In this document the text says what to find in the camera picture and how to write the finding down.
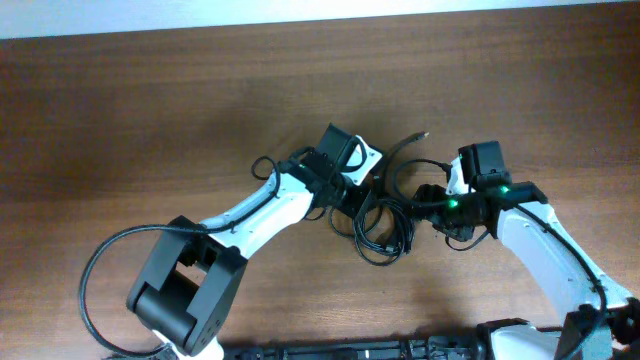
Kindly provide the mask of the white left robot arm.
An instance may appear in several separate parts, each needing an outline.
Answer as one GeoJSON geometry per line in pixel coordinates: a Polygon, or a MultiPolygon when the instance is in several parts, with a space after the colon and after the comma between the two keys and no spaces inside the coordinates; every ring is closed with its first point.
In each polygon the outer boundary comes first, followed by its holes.
{"type": "Polygon", "coordinates": [[[329,126],[235,207],[199,223],[175,218],[134,281],[128,310],[177,358],[223,358],[217,335],[251,256],[314,209],[342,204],[382,157],[361,136],[329,126]]]}

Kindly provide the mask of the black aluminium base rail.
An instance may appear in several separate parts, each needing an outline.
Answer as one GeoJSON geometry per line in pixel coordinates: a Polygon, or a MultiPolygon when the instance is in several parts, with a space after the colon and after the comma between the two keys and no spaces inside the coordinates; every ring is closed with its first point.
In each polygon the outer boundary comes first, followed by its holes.
{"type": "Polygon", "coordinates": [[[488,359],[475,334],[356,342],[224,345],[224,360],[448,360],[488,359]]]}

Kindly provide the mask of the black USB cable gold plug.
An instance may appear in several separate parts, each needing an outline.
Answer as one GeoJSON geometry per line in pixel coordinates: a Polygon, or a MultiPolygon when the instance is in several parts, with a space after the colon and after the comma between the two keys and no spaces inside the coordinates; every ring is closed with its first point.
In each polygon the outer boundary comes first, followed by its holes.
{"type": "MultiPolygon", "coordinates": [[[[367,205],[369,205],[370,202],[374,198],[382,198],[384,196],[391,196],[393,198],[396,198],[396,199],[400,200],[398,197],[394,197],[392,195],[389,195],[386,192],[386,179],[387,179],[388,171],[390,169],[390,165],[391,165],[392,161],[394,160],[394,158],[396,157],[396,155],[402,149],[404,149],[406,146],[408,146],[408,145],[410,145],[412,143],[415,143],[415,142],[423,139],[425,136],[426,136],[425,132],[414,133],[414,134],[410,135],[409,137],[401,140],[396,145],[393,145],[391,147],[391,149],[383,156],[383,159],[382,159],[382,171],[381,171],[381,173],[376,174],[374,176],[373,190],[368,194],[368,199],[364,201],[364,203],[363,203],[361,209],[359,210],[358,214],[360,212],[362,212],[365,209],[365,207],[367,205]]],[[[409,214],[409,210],[407,209],[407,205],[404,204],[404,206],[406,207],[406,211],[409,214]]]]}

